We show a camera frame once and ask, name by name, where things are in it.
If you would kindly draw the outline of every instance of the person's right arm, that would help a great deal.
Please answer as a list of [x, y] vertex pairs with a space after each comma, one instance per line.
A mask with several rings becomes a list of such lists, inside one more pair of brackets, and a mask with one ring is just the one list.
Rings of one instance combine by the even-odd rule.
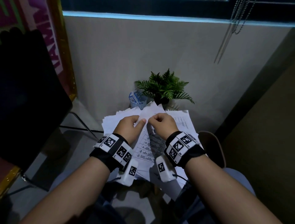
[[[156, 114], [148, 122], [164, 140], [178, 131], [174, 119], [166, 113]], [[251, 192], [206, 155], [191, 158], [184, 170], [221, 223], [281, 223]]]

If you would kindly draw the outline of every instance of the white wall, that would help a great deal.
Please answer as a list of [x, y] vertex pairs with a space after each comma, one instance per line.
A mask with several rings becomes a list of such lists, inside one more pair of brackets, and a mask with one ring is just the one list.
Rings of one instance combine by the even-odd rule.
[[133, 82], [150, 71], [189, 81], [196, 131], [214, 132], [290, 28], [244, 26], [213, 64], [227, 24], [65, 16], [78, 97], [96, 120], [129, 105]]

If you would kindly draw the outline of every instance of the artificial plant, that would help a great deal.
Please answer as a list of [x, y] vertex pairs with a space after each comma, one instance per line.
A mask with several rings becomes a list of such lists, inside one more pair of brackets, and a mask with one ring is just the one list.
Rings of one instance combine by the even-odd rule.
[[193, 99], [185, 93], [184, 87], [188, 82], [179, 81], [179, 78], [170, 73], [169, 69], [163, 74], [151, 72], [148, 81], [136, 81], [137, 88], [142, 90], [142, 94], [157, 100], [159, 99], [187, 99], [193, 104]]

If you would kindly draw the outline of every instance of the chair backrest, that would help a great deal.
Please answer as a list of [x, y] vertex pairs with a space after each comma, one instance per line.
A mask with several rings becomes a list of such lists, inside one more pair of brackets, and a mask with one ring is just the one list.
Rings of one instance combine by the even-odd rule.
[[38, 30], [0, 40], [0, 157], [26, 171], [73, 105]]

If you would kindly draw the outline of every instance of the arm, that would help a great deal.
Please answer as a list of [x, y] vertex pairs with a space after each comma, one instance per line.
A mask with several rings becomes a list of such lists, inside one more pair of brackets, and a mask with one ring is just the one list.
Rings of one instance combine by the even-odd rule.
[[[165, 113], [154, 115], [148, 122], [164, 140], [178, 131], [174, 119]], [[196, 153], [193, 156], [194, 149], [197, 151], [195, 146], [189, 150], [191, 157], [188, 158], [187, 151], [180, 162], [201, 198], [221, 223], [281, 223], [254, 195], [206, 155]]]
[[[114, 133], [125, 138], [128, 144], [133, 143], [146, 123], [146, 120], [143, 119], [134, 127], [133, 124], [138, 117], [137, 115], [125, 117], [119, 122]], [[73, 174], [37, 204], [20, 224], [65, 223], [71, 218], [81, 215], [98, 198], [112, 171], [110, 167], [116, 166], [112, 161], [112, 164], [105, 164], [102, 161], [95, 157], [87, 159]]]

